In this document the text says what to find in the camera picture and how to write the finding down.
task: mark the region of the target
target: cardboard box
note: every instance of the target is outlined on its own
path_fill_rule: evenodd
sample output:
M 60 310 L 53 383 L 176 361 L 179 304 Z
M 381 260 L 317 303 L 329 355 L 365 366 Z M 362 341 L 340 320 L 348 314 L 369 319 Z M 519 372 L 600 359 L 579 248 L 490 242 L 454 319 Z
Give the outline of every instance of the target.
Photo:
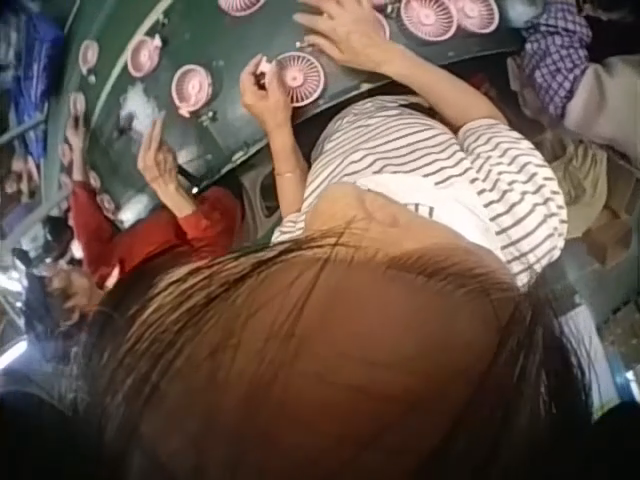
M 631 250 L 631 216 L 640 200 L 637 173 L 624 160 L 609 155 L 605 208 L 582 235 L 588 254 L 605 268 L 619 263 Z

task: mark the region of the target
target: pink fan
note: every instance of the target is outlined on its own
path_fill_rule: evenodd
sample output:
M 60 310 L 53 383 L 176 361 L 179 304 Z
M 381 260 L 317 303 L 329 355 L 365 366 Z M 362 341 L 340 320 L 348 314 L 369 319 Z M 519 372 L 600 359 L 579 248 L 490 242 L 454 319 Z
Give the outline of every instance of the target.
M 411 33 L 431 42 L 450 38 L 458 27 L 448 0 L 402 0 L 400 15 Z
M 60 186 L 65 190 L 71 190 L 73 187 L 71 177 L 69 177 L 65 172 L 60 173 Z
M 384 18 L 379 13 L 376 13 L 376 15 L 378 16 L 378 19 L 380 20 L 380 24 L 384 29 L 384 36 L 386 37 L 387 40 L 389 40 L 389 37 L 391 37 L 391 30 L 389 30 L 389 23 L 387 23 L 387 19 Z
M 105 216 L 111 219 L 115 218 L 116 204 L 113 203 L 113 200 L 109 195 L 107 195 L 106 193 L 101 193 L 96 197 L 96 201 L 98 202 L 98 205 L 100 205 L 102 213 L 104 213 Z
M 69 145 L 66 143 L 58 145 L 58 156 L 65 167 L 69 167 L 71 165 L 71 147 Z
M 86 75 L 98 63 L 100 55 L 100 45 L 95 40 L 85 40 L 80 45 L 80 53 L 78 54 L 78 65 L 83 75 Z
M 94 190 L 100 190 L 102 187 L 102 181 L 96 172 L 93 170 L 89 170 L 89 184 L 93 187 Z
M 266 0 L 218 0 L 218 5 L 222 10 L 234 17 L 244 17 L 251 15 L 258 10 Z
M 182 116 L 204 107 L 212 92 L 211 74 L 198 65 L 185 65 L 173 77 L 171 96 Z
M 458 25 L 469 32 L 491 33 L 500 22 L 500 12 L 493 0 L 454 0 Z
M 326 82 L 322 65 L 315 58 L 306 53 L 291 52 L 276 60 L 294 107 L 304 107 L 318 99 Z
M 87 99 L 82 92 L 73 92 L 69 95 L 69 111 L 71 115 L 82 117 L 87 111 Z
M 162 40 L 156 35 L 154 38 L 140 37 L 129 47 L 127 66 L 129 73 L 135 78 L 149 75 L 160 61 Z

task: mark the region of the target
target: green workbench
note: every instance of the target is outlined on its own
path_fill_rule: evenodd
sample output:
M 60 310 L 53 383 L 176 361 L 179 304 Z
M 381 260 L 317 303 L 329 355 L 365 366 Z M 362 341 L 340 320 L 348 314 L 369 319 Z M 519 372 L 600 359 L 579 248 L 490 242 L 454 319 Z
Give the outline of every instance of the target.
M 68 115 L 66 99 L 69 92 L 80 89 L 87 98 L 91 118 L 88 160 L 104 190 L 120 207 L 140 195 L 150 199 L 147 206 L 155 203 L 136 170 L 139 140 L 128 135 L 116 138 L 121 98 L 138 81 L 126 67 L 127 46 L 140 34 L 158 33 L 165 42 L 158 68 L 142 82 L 145 93 L 166 111 L 166 140 L 176 151 L 185 152 L 180 160 L 183 166 L 207 183 L 250 158 L 265 141 L 240 104 L 238 77 L 257 53 L 273 58 L 296 50 L 304 32 L 291 16 L 300 8 L 296 0 L 267 0 L 253 15 L 234 18 L 222 12 L 214 0 L 82 2 L 68 35 L 64 88 L 50 105 L 44 197 L 58 189 L 60 163 L 56 156 Z M 488 35 L 460 33 L 445 42 L 429 44 L 403 31 L 394 15 L 387 16 L 387 21 L 394 40 L 437 64 L 514 50 L 521 41 L 515 31 L 499 27 Z M 78 50 L 85 39 L 100 44 L 93 84 L 81 75 L 77 65 Z M 314 56 L 325 69 L 327 87 L 318 101 L 297 112 L 298 121 L 385 82 L 381 77 L 340 68 L 315 52 Z M 209 70 L 214 96 L 198 115 L 187 119 L 176 112 L 170 85 L 176 70 L 189 63 Z M 137 215 L 143 216 L 146 211 Z

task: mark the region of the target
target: purple plaid shirt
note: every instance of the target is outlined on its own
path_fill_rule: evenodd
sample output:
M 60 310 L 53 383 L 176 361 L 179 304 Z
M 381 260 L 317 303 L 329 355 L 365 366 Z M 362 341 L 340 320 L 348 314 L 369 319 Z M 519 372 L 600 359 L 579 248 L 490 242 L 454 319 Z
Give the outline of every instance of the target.
M 524 74 L 548 113 L 562 120 L 587 67 L 591 29 L 573 0 L 547 0 L 523 30 Z

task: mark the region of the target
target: red jacket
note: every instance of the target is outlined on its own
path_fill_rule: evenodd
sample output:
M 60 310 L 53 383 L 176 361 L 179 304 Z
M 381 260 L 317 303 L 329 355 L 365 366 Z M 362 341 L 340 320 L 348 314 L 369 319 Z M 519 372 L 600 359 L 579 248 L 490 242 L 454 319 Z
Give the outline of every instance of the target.
M 242 207 L 227 190 L 213 187 L 197 199 L 198 209 L 176 218 L 167 209 L 153 212 L 123 232 L 115 230 L 96 201 L 91 186 L 75 182 L 71 193 L 71 219 L 84 252 L 84 266 L 98 286 L 114 269 L 124 277 L 146 259 L 173 247 L 206 247 L 208 255 L 231 250 L 242 221 Z

